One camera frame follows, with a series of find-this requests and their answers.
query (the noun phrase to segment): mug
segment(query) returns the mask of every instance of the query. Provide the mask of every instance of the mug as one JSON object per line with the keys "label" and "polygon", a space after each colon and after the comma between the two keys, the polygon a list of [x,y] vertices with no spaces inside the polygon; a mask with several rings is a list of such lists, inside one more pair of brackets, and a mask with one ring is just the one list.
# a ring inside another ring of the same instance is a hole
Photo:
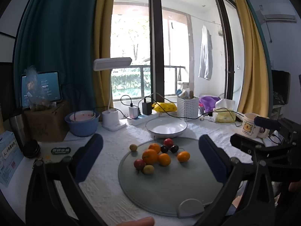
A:
{"label": "mug", "polygon": [[243,117],[243,124],[241,126],[242,135],[250,139],[254,139],[256,137],[262,139],[267,138],[270,130],[265,129],[265,131],[262,132],[262,128],[254,124],[254,119],[256,116],[260,115],[255,113],[245,113]]}

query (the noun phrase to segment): screw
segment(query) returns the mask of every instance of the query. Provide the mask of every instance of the screw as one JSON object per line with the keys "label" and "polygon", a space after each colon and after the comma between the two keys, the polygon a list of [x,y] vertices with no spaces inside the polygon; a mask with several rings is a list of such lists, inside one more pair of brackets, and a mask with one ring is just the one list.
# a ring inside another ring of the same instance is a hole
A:
{"label": "screw", "polygon": [[37,166],[37,167],[40,167],[40,166],[42,166],[42,165],[43,165],[43,161],[39,160],[39,161],[36,162],[36,166]]}
{"label": "screw", "polygon": [[68,156],[65,156],[62,161],[67,163],[67,162],[70,162],[71,160],[72,160],[72,157],[68,155]]}
{"label": "screw", "polygon": [[263,167],[265,167],[265,166],[266,166],[266,162],[265,162],[265,161],[263,161],[263,160],[259,161],[259,164],[260,164],[260,165],[262,165]]}
{"label": "screw", "polygon": [[230,161],[234,164],[239,163],[239,159],[237,159],[236,157],[231,157]]}

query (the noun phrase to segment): mug handle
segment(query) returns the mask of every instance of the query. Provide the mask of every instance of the mug handle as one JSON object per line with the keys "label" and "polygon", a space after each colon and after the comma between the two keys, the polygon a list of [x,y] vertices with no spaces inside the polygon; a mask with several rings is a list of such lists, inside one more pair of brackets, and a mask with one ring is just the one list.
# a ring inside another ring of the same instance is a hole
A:
{"label": "mug handle", "polygon": [[262,139],[265,139],[268,137],[268,133],[270,132],[269,129],[265,129],[265,132],[264,133],[258,133],[258,137],[262,138]]}

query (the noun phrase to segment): air conditioner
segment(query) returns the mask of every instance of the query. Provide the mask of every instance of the air conditioner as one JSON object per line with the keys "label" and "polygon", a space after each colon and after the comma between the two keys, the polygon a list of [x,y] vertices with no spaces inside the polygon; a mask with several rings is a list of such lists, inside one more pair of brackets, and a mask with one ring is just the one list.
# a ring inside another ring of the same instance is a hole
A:
{"label": "air conditioner", "polygon": [[266,21],[297,23],[295,10],[290,3],[268,3],[259,5],[259,8],[256,14],[261,24]]}

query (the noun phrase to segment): white tablecloth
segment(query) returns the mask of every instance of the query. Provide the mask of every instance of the white tablecloth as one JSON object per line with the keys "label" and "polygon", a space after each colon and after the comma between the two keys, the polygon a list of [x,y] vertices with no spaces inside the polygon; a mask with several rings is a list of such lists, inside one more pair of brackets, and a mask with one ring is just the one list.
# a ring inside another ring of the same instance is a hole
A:
{"label": "white tablecloth", "polygon": [[[208,134],[213,142],[224,149],[230,156],[238,157],[242,162],[251,162],[251,156],[234,148],[230,144],[230,136],[239,130],[233,123],[216,124],[209,121],[190,121],[188,128],[182,137],[198,139],[203,134]],[[193,225],[196,219],[177,219],[162,217],[148,213],[136,207],[123,194],[118,181],[118,166],[120,160],[129,151],[130,144],[141,144],[152,140],[149,132],[145,129],[145,124],[138,126],[127,125],[118,131],[108,131],[99,124],[96,131],[103,136],[104,147],[96,159],[87,179],[79,184],[83,193],[92,204],[97,213],[108,225],[116,225],[123,221],[140,219],[152,216],[155,218],[156,226],[182,226]],[[80,146],[84,146],[88,138],[79,138],[68,133],[66,141],[61,143],[42,143],[42,156],[49,155],[54,147],[71,147],[70,155],[73,155]],[[25,221],[25,204],[27,188],[32,173],[33,160],[24,158],[13,175],[8,188],[0,184],[0,189],[15,210],[18,216]],[[76,217],[59,182],[57,182],[58,192],[69,215]]]}

